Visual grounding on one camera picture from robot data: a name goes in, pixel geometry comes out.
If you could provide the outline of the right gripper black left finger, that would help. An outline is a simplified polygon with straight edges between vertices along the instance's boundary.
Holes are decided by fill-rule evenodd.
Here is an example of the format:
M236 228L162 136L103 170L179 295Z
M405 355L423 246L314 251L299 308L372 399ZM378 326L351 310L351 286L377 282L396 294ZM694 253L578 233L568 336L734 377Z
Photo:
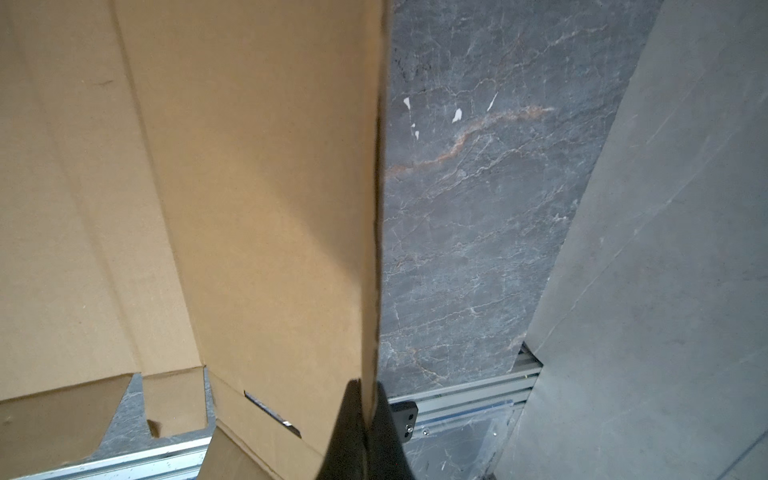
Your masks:
M346 385L326 455L316 479L364 479L365 443L360 381L350 380Z

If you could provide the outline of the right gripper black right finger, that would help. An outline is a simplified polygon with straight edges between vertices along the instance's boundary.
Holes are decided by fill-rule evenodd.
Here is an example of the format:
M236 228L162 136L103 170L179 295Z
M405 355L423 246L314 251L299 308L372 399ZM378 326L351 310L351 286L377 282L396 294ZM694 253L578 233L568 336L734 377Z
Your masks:
M376 407L367 431L367 475L372 480L415 479L380 382L377 383Z

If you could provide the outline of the brown cardboard box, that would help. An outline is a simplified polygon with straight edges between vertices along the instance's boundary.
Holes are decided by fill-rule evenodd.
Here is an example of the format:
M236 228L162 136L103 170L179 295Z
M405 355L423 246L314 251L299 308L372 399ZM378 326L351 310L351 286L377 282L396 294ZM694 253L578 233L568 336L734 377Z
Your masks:
M205 479L312 479L376 391L385 1L1 5L1 475L131 378Z

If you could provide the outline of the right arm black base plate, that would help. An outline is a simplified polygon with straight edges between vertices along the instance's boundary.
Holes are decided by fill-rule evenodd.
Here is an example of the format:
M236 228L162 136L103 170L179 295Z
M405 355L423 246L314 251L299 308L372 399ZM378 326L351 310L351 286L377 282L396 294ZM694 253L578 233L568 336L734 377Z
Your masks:
M412 400L389 404L390 413L401 443L407 443L413 436L418 416L418 405Z

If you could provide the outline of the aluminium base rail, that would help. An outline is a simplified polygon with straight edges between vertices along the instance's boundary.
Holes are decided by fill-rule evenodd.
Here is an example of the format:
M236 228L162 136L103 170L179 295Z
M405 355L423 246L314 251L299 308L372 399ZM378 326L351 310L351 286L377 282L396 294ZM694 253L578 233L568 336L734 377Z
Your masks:
M408 395L418 407L403 448L418 479L489 479L498 454L517 422L541 372L541 363L521 350L510 373L500 377ZM91 457L48 467L35 479L194 479L214 429L150 440L138 434L141 395L131 382Z

